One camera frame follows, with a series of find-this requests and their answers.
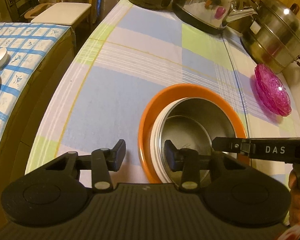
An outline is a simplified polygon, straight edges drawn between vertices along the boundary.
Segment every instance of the black circular disc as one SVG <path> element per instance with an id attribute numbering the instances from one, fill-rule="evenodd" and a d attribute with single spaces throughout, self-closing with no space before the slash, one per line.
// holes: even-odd
<path id="1" fill-rule="evenodd" d="M 280 223 L 290 206 L 287 188 L 253 169 L 227 171 L 204 190 L 203 198 L 217 217 L 244 227 Z"/>
<path id="2" fill-rule="evenodd" d="M 11 183 L 1 195 L 1 204 L 16 223 L 47 226 L 68 220 L 83 209 L 86 188 L 71 176 L 41 170 Z"/>

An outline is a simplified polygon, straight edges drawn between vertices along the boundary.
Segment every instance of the white chair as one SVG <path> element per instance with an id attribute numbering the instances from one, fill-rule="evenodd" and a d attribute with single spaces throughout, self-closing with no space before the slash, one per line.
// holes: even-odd
<path id="1" fill-rule="evenodd" d="M 56 4 L 40 13 L 31 22 L 68 25 L 75 28 L 82 20 L 89 16 L 90 30 L 92 31 L 93 2 L 94 0 L 89 0 L 89 3 L 71 3 L 57 0 Z"/>

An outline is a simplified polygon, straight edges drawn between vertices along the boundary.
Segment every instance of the pot lid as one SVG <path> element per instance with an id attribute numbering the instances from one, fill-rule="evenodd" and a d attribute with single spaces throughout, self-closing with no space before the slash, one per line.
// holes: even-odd
<path id="1" fill-rule="evenodd" d="M 279 0 L 261 0 L 264 5 L 285 22 L 300 40 L 300 20 Z"/>

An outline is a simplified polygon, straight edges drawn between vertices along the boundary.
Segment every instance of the pink glass bowl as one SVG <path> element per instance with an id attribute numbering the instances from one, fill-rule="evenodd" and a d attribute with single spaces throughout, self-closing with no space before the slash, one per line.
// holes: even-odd
<path id="1" fill-rule="evenodd" d="M 280 79 L 264 64 L 254 69 L 257 93 L 264 105 L 274 114 L 291 113 L 290 97 Z"/>

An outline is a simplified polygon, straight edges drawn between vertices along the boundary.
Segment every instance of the chair seat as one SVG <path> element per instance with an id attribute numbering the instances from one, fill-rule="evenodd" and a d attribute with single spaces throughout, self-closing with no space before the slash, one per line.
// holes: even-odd
<path id="1" fill-rule="evenodd" d="M 53 23 L 73 25 L 91 7 L 89 3 L 60 2 L 46 9 L 34 18 L 32 23 Z"/>

